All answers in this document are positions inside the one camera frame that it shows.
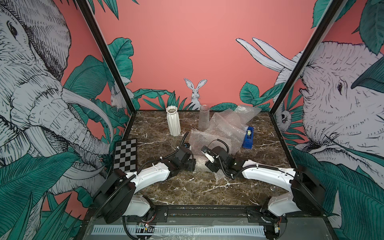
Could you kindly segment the bubble wrap sheet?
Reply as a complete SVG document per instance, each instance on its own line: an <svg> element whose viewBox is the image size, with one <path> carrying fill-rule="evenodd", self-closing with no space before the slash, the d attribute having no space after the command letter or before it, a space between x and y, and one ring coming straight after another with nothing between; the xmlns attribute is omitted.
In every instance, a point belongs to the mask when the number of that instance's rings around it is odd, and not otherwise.
<svg viewBox="0 0 384 240"><path fill-rule="evenodd" d="M225 142L229 147L229 151L232 151L232 142L230 139L201 132L198 130L191 130L188 143L191 145L191 151L194 154L194 158L196 159L195 170L197 172L208 172L211 174L213 173L205 166L205 163L208 161L208 159L202 153L201 149L203 146L207 146L210 149L219 146L226 150L225 145L217 141L217 139L220 139Z"/></svg>

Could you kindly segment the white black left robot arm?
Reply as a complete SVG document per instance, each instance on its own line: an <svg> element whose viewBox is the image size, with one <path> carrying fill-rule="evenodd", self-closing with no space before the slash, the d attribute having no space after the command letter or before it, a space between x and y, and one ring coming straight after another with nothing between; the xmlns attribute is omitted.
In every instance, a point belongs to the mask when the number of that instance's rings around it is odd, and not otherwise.
<svg viewBox="0 0 384 240"><path fill-rule="evenodd" d="M189 133L173 153L158 160L147 161L136 172L114 170L93 196L97 208L92 219L103 218L107 224L125 216L144 217L155 207L135 193L158 182L167 181L182 171L193 172L196 159L185 142Z"/></svg>

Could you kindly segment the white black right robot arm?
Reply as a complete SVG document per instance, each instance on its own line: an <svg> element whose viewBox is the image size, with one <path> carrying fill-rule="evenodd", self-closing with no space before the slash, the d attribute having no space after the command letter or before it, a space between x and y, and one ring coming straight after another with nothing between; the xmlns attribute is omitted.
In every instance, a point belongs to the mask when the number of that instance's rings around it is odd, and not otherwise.
<svg viewBox="0 0 384 240"><path fill-rule="evenodd" d="M216 173L222 171L230 179L256 180L280 187L287 192L270 197L259 210L266 222L273 222L288 213L303 212L310 216L325 213L323 203L326 189L316 176L304 166L278 168L256 163L252 160L235 158L229 154L229 147L201 148L208 159L206 167Z"/></svg>

